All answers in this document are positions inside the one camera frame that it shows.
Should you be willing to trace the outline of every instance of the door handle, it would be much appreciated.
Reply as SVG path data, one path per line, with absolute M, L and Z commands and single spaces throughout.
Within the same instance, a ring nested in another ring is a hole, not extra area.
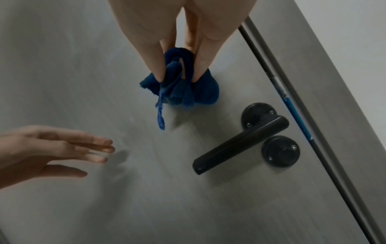
M 242 113 L 241 122 L 245 129 L 242 133 L 194 160 L 193 169 L 197 174 L 216 167 L 290 125 L 285 117 L 277 115 L 270 105 L 264 103 L 249 105 Z

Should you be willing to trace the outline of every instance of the white wall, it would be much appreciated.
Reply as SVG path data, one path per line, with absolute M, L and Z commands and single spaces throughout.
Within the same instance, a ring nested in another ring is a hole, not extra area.
M 295 0 L 386 148 L 386 0 Z

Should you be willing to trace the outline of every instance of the blue cloth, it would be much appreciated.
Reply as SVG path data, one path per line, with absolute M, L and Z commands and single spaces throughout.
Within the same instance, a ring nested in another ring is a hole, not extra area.
M 159 97 L 156 108 L 158 109 L 158 125 L 161 130 L 165 130 L 165 121 L 162 117 L 163 103 L 182 104 L 185 108 L 190 108 L 195 103 L 210 105 L 218 100 L 220 91 L 218 83 L 210 74 L 209 69 L 197 82 L 192 83 L 193 59 L 193 53 L 185 48 L 169 49 L 165 53 L 166 74 L 164 81 L 159 83 L 151 73 L 140 83 L 142 88 L 149 89 Z

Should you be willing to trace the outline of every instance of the lever handle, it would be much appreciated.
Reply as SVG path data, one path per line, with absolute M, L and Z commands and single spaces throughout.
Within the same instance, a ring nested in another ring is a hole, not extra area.
M 252 127 L 195 159 L 193 169 L 200 175 L 283 131 L 289 125 L 289 121 L 283 116 L 270 113 L 263 114 Z

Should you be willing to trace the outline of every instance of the hand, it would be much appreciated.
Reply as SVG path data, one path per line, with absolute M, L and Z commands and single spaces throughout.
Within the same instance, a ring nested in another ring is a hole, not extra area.
M 163 53 L 175 46 L 176 18 L 185 10 L 185 48 L 195 54 L 193 82 L 213 62 L 256 0 L 109 0 L 122 32 L 154 77 L 165 77 Z
M 112 141 L 82 131 L 47 126 L 27 126 L 0 135 L 0 189 L 37 177 L 82 178 L 86 172 L 52 160 L 104 163 L 107 158 L 91 153 L 113 153 Z

